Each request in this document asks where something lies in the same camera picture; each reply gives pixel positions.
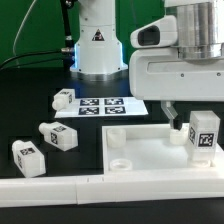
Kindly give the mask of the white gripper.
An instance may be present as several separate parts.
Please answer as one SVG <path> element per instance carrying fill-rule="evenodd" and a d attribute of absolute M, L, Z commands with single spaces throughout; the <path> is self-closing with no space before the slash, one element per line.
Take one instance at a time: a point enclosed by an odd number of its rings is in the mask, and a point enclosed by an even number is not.
<path fill-rule="evenodd" d="M 224 58 L 186 61 L 174 48 L 140 49 L 130 58 L 129 81 L 135 98 L 162 101 L 170 127 L 180 130 L 173 101 L 224 101 Z"/>

